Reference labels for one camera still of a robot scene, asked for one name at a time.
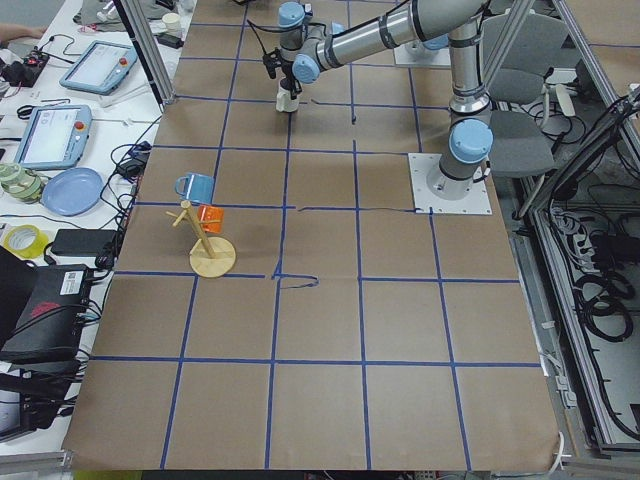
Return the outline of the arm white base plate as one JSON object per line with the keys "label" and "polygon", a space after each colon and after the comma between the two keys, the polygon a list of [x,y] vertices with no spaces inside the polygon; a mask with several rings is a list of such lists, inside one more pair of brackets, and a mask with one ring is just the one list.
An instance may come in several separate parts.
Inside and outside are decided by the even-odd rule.
{"label": "arm white base plate", "polygon": [[491,215],[480,167],[467,180],[452,180],[440,170],[440,154],[409,153],[414,210],[423,214]]}
{"label": "arm white base plate", "polygon": [[449,48],[429,50],[422,43],[407,43],[394,49],[395,64],[400,67],[449,69]]}

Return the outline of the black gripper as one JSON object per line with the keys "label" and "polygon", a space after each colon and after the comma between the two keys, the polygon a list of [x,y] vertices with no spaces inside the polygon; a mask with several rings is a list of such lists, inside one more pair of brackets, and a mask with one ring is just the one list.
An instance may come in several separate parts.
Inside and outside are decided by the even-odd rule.
{"label": "black gripper", "polygon": [[280,86],[289,92],[291,99],[296,99],[296,96],[300,96],[303,90],[301,83],[293,74],[293,64],[284,62],[281,65],[281,70],[284,77],[280,80]]}

